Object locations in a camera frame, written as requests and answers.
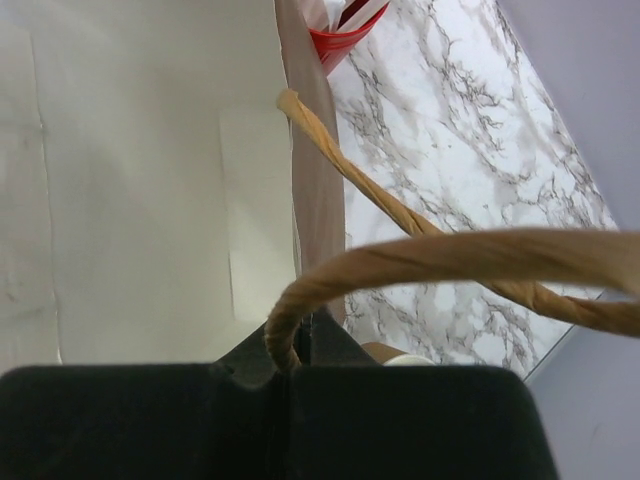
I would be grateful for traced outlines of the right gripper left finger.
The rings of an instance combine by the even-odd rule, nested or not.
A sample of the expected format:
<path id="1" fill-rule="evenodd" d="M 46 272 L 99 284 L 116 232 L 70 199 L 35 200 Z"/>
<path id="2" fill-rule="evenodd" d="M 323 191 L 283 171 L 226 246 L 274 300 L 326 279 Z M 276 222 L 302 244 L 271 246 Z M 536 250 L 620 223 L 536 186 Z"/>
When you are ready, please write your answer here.
<path id="1" fill-rule="evenodd" d="M 289 381 L 254 331 L 214 362 L 1 378 L 5 479 L 293 479 Z"/>

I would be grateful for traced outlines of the brown paper takeout bag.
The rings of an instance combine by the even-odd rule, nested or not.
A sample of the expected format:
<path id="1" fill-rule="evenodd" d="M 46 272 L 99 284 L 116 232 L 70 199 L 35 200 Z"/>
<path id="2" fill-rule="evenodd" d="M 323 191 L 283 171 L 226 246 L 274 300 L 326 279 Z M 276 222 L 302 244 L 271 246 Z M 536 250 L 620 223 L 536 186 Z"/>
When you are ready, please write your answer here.
<path id="1" fill-rule="evenodd" d="M 444 232 L 614 222 L 492 1 L 395 1 L 326 74 L 293 1 L 1 5 L 1 368 L 213 361 L 402 230 L 277 110 Z"/>

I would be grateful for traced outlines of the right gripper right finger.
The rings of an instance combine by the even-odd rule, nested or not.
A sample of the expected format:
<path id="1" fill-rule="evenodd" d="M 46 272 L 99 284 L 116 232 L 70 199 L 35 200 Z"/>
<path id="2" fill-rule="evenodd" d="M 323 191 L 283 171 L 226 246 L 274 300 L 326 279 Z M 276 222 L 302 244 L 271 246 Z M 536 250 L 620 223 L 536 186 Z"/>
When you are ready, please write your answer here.
<path id="1" fill-rule="evenodd" d="M 321 309 L 297 334 L 291 479 L 554 479 L 533 398 L 487 366 L 377 364 Z"/>

